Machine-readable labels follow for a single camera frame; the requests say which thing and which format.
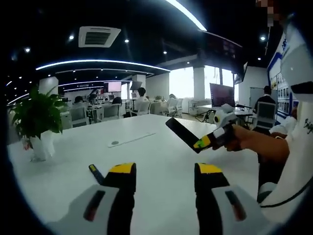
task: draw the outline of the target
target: hand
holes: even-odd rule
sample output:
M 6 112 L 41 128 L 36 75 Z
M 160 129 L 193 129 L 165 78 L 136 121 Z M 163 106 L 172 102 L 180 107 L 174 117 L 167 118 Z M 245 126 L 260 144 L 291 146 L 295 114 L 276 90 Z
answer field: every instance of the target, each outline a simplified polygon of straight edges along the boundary
M 236 138 L 225 145 L 227 151 L 238 151 L 248 148 L 251 131 L 235 124 L 233 128 Z

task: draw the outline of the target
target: curved led light strip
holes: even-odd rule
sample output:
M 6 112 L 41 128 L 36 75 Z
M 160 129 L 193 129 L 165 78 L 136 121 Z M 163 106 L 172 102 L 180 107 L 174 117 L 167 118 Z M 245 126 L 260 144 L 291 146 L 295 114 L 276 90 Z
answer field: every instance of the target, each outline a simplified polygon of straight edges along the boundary
M 138 66 L 144 66 L 148 68 L 153 68 L 157 70 L 164 70 L 167 72 L 170 72 L 170 70 L 163 69 L 160 67 L 155 67 L 151 65 L 145 65 L 145 64 L 139 64 L 139 63 L 134 63 L 134 62 L 126 62 L 126 61 L 118 61 L 118 60 L 69 60 L 69 61 L 63 61 L 63 62 L 57 62 L 49 65 L 44 65 L 41 67 L 36 68 L 36 70 L 42 70 L 48 67 L 56 66 L 56 65 L 65 65 L 65 64 L 73 64 L 73 63 L 84 63 L 84 62 L 108 62 L 108 63 L 119 63 L 119 64 L 128 64 L 128 65 L 138 65 Z
M 8 104 L 11 104 L 11 103 L 13 103 L 13 102 L 17 101 L 18 99 L 23 98 L 23 97 L 25 97 L 25 96 L 27 96 L 27 95 L 29 95 L 29 93 L 27 93 L 27 94 L 23 94 L 22 96 L 20 96 L 20 97 L 18 97 L 18 98 L 16 98 L 16 99 L 13 99 L 13 100 L 12 100 L 12 101 L 10 101 Z
M 59 85 L 58 87 L 63 87 L 63 86 L 68 86 L 68 85 L 84 84 L 84 83 L 92 83 L 92 82 L 109 83 L 109 82 L 121 82 L 121 80 L 90 81 L 90 82 L 73 82 L 73 83 L 62 84 L 62 85 Z
M 181 5 L 176 0 L 166 0 L 168 3 L 176 7 L 179 11 L 181 11 L 185 16 L 187 16 L 200 30 L 207 31 L 206 28 L 198 21 L 198 19 L 190 13 L 183 5 Z
M 100 86 L 100 87 L 81 87 L 81 88 L 75 88 L 75 89 L 64 90 L 64 92 L 75 91 L 75 90 L 81 90 L 81 89 L 90 89 L 90 88 L 103 88 L 103 86 Z

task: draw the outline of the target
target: whiteboard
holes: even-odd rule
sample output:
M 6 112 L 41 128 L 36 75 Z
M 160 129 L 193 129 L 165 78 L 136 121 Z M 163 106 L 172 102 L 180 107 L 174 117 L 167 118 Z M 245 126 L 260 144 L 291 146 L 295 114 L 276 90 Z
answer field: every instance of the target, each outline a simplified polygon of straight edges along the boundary
M 259 87 L 250 87 L 250 107 L 254 109 L 255 103 L 258 101 L 260 97 L 264 96 L 264 89 Z M 273 100 L 276 102 L 276 112 L 278 108 L 278 92 L 277 90 L 272 90 L 272 97 Z

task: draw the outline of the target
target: computer monitor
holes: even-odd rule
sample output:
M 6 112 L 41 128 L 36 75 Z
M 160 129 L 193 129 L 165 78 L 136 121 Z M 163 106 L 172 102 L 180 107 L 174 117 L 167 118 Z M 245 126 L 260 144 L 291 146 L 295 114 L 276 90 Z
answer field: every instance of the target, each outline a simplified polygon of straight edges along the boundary
M 141 87 L 142 82 L 133 81 L 132 87 L 130 88 L 131 91 L 137 91 Z
M 211 99 L 213 107 L 220 107 L 224 104 L 229 104 L 235 107 L 234 88 L 210 83 Z
M 244 81 L 247 68 L 248 68 L 248 62 L 246 62 L 244 64 L 243 70 L 240 73 L 236 74 L 235 80 L 234 80 L 234 85 L 237 85 L 237 84 Z
M 109 82 L 109 92 L 121 92 L 122 82 Z

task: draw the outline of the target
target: person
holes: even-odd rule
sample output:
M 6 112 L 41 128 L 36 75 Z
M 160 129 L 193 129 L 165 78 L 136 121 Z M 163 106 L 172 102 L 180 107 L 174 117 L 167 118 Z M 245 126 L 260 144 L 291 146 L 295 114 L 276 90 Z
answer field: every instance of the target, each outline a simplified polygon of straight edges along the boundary
M 138 93 L 139 93 L 139 98 L 136 100 L 135 102 L 135 107 L 134 107 L 134 111 L 138 111 L 140 109 L 140 105 L 143 103 L 143 102 L 147 102 L 148 99 L 145 97 L 145 94 L 146 94 L 146 89 L 144 89 L 143 87 L 140 87 L 138 89 Z
M 273 100 L 272 97 L 270 97 L 271 94 L 272 94 L 272 89 L 270 88 L 270 86 L 265 86 L 264 87 L 264 96 L 260 97 L 255 103 L 255 106 L 254 106 L 254 112 L 255 113 L 258 113 L 258 103 L 259 102 L 276 104 L 275 100 Z
M 77 97 L 75 97 L 75 102 L 74 102 L 72 108 L 75 109 L 75 108 L 80 108 L 80 107 L 87 108 L 87 104 L 84 103 L 84 100 L 81 96 L 77 96 Z
M 284 21 L 287 43 L 281 73 L 299 100 L 295 129 L 283 140 L 234 125 L 236 138 L 226 145 L 228 151 L 240 146 L 267 160 L 286 162 L 276 188 L 260 204 L 263 215 L 276 223 L 290 218 L 313 179 L 313 40 L 305 28 L 307 19 L 305 14 L 292 14 Z
M 170 94 L 170 98 L 177 99 L 174 94 Z
M 297 124 L 297 107 L 294 107 L 291 111 L 291 116 L 286 117 L 286 119 L 280 124 L 272 127 L 269 132 L 272 137 L 281 137 L 285 139 L 288 134 L 290 134 Z
M 122 104 L 122 98 L 121 97 L 115 97 L 112 101 L 112 104 Z

